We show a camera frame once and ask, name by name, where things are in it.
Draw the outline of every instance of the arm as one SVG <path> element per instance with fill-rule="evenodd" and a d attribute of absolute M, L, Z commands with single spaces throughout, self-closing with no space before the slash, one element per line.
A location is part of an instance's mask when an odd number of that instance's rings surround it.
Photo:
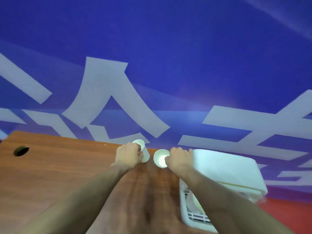
<path fill-rule="evenodd" d="M 20 234 L 86 233 L 121 177 L 142 160 L 139 149 L 136 143 L 120 146 L 115 163 L 106 172 L 50 206 Z"/>
<path fill-rule="evenodd" d="M 194 193 L 220 234 L 294 234 L 290 229 L 241 195 L 202 175 L 192 167 L 192 150 L 172 148 L 168 167 Z"/>

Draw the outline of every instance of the hand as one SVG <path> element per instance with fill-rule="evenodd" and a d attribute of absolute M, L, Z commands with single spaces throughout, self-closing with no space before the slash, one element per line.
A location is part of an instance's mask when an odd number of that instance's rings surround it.
<path fill-rule="evenodd" d="M 129 171 L 142 161 L 143 152 L 137 143 L 127 143 L 117 148 L 115 162 L 111 166 L 119 165 Z"/>
<path fill-rule="evenodd" d="M 170 156 L 165 157 L 166 165 L 179 176 L 180 170 L 193 166 L 192 149 L 172 148 Z"/>

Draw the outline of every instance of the forearm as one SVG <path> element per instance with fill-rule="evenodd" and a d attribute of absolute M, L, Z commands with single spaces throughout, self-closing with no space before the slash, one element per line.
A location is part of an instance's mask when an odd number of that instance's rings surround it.
<path fill-rule="evenodd" d="M 79 190 L 50 206 L 29 223 L 21 234 L 86 233 L 126 172 L 120 166 L 110 167 Z"/>
<path fill-rule="evenodd" d="M 197 197 L 220 234 L 293 233 L 246 198 L 205 177 L 193 167 L 181 168 L 177 175 Z"/>

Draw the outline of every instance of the wood grain surface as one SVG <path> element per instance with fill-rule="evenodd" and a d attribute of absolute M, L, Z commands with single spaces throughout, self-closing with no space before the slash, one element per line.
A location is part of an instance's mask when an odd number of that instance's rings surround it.
<path fill-rule="evenodd" d="M 29 151 L 15 157 L 21 145 Z M 0 144 L 0 233 L 17 233 L 66 193 L 107 169 L 119 145 L 26 132 Z M 180 217 L 178 177 L 151 157 L 117 184 L 88 234 L 207 233 Z"/>

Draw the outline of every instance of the red surface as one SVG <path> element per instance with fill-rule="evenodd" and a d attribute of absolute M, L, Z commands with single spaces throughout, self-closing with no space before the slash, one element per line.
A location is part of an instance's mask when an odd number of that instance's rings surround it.
<path fill-rule="evenodd" d="M 312 204 L 267 199 L 260 205 L 265 211 L 285 224 L 296 234 L 312 233 Z"/>

